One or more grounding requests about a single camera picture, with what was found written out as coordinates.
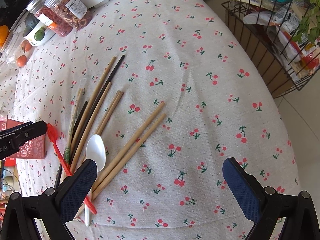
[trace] jar label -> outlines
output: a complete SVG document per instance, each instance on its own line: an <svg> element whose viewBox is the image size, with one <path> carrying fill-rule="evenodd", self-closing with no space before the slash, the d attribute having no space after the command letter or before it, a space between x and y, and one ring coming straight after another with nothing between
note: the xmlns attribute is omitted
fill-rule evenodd
<svg viewBox="0 0 320 240"><path fill-rule="evenodd" d="M50 29L54 29L55 27L57 27L57 24L54 23L50 18L48 18L47 16L45 16L43 13L40 14L37 19L42 22L45 26L49 27Z"/></svg>
<svg viewBox="0 0 320 240"><path fill-rule="evenodd" d="M66 3L65 7L67 7L80 20L88 11L87 7L80 0L70 0Z"/></svg>

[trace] pink plastic basket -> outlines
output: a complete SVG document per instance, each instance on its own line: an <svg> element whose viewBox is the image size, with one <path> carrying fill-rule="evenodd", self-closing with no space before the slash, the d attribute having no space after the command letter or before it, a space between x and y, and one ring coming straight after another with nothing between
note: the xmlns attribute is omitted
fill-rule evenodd
<svg viewBox="0 0 320 240"><path fill-rule="evenodd" d="M8 117L0 118L1 131L15 127L20 124L23 124L23 122L11 120ZM31 141L26 142L24 146L20 147L20 151L18 151L15 154L12 154L9 157L17 158L17 159L34 159L34 160L44 159L45 158L44 139L45 139L45 135L41 135Z"/></svg>

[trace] transparent jar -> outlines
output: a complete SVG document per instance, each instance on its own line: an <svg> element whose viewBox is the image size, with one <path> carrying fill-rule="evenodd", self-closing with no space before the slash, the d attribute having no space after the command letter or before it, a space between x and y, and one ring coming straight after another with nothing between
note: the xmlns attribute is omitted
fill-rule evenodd
<svg viewBox="0 0 320 240"><path fill-rule="evenodd" d="M27 6L27 10L60 37L67 36L73 30L72 25L46 7L44 5L45 1L32 0Z"/></svg>
<svg viewBox="0 0 320 240"><path fill-rule="evenodd" d="M22 33L10 32L0 53L7 64L13 68L23 68L31 58L34 47L25 40Z"/></svg>
<svg viewBox="0 0 320 240"><path fill-rule="evenodd" d="M45 5L77 30L86 27L93 18L80 0L46 0Z"/></svg>

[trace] blue gripper pad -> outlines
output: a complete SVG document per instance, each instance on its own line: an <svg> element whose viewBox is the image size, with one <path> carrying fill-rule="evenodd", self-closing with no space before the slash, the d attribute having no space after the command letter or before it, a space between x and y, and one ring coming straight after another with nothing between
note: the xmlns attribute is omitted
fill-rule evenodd
<svg viewBox="0 0 320 240"><path fill-rule="evenodd" d="M257 224L261 217L259 199L229 158L223 162L222 174L245 217Z"/></svg>
<svg viewBox="0 0 320 240"><path fill-rule="evenodd" d="M75 218L85 196L97 178L97 165L92 160L85 162L78 168L73 176L67 177L66 184L61 184L62 189L57 194L55 201L59 202L58 212L63 223Z"/></svg>

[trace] white plastic spoon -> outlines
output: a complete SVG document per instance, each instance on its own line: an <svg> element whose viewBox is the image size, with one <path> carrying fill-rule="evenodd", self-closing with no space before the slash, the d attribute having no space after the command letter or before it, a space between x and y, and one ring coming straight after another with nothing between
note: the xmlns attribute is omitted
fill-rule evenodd
<svg viewBox="0 0 320 240"><path fill-rule="evenodd" d="M92 137L90 138L87 144L85 157L87 159L95 161L98 171L102 171L102 169L104 168L104 165L106 164L106 151L100 135L98 134L92 135ZM90 200L91 200L91 195L92 195L92 188L88 193ZM87 206L84 207L84 220L85 220L85 225L88 227L91 223L91 214Z"/></svg>

